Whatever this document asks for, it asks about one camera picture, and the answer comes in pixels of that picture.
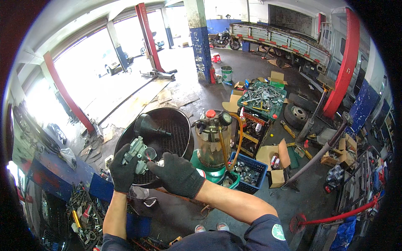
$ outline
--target work glove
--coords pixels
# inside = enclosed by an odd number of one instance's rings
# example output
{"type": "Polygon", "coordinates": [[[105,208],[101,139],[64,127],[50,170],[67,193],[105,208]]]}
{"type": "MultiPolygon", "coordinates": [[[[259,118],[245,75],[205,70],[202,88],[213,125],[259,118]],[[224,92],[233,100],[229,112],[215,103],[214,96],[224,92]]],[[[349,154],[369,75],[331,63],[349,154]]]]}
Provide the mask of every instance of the work glove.
{"type": "Polygon", "coordinates": [[[115,184],[115,191],[123,194],[127,194],[130,189],[135,174],[135,168],[137,167],[138,157],[134,156],[126,165],[122,164],[124,154],[130,150],[130,144],[125,144],[113,158],[110,163],[109,169],[115,184]]]}
{"type": "Polygon", "coordinates": [[[172,194],[194,199],[204,184],[202,177],[193,165],[177,154],[162,155],[164,167],[150,161],[147,167],[163,181],[163,187],[172,194]]]}

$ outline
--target navy sleeve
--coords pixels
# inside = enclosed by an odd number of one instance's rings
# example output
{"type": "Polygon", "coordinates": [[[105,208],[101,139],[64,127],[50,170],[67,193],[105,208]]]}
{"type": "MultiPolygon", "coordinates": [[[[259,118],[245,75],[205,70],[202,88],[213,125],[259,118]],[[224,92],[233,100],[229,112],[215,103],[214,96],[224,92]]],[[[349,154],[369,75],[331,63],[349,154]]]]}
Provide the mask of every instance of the navy sleeve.
{"type": "Polygon", "coordinates": [[[281,222],[272,214],[263,215],[253,221],[244,233],[244,239],[250,250],[290,251],[281,222]]]}
{"type": "Polygon", "coordinates": [[[130,251],[130,244],[123,238],[118,236],[104,234],[102,251],[130,251]]]}

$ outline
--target pressure gauge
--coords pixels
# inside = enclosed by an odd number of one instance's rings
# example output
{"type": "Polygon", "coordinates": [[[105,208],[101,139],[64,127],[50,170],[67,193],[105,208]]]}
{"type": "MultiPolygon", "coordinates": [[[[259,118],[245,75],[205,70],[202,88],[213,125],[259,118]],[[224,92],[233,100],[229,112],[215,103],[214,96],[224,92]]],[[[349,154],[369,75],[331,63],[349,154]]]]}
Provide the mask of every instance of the pressure gauge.
{"type": "Polygon", "coordinates": [[[232,123],[232,116],[228,112],[221,112],[218,115],[219,123],[223,126],[228,126],[232,123]]]}

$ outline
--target sandal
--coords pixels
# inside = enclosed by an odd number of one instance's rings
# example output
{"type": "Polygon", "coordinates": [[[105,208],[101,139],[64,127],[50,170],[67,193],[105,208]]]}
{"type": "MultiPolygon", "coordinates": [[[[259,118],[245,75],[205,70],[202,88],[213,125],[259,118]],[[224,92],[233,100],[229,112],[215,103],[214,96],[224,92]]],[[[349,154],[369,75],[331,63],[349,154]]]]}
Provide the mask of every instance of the sandal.
{"type": "Polygon", "coordinates": [[[207,230],[205,229],[205,227],[203,225],[201,225],[201,224],[195,226],[195,229],[194,229],[194,233],[201,233],[201,232],[206,232],[206,231],[207,230]]]}
{"type": "Polygon", "coordinates": [[[220,230],[229,231],[229,226],[225,222],[219,222],[218,224],[216,224],[216,230],[218,230],[218,231],[220,231],[220,230]]]}

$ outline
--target paint bucket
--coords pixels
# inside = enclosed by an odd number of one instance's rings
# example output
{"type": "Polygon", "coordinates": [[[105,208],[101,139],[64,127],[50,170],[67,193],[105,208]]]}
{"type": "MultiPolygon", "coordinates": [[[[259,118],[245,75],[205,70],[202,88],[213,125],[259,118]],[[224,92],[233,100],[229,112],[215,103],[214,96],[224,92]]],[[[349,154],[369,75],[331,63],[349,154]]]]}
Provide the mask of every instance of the paint bucket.
{"type": "Polygon", "coordinates": [[[232,73],[233,73],[232,67],[222,66],[221,72],[222,72],[222,81],[223,82],[231,82],[232,81],[232,73]]]}

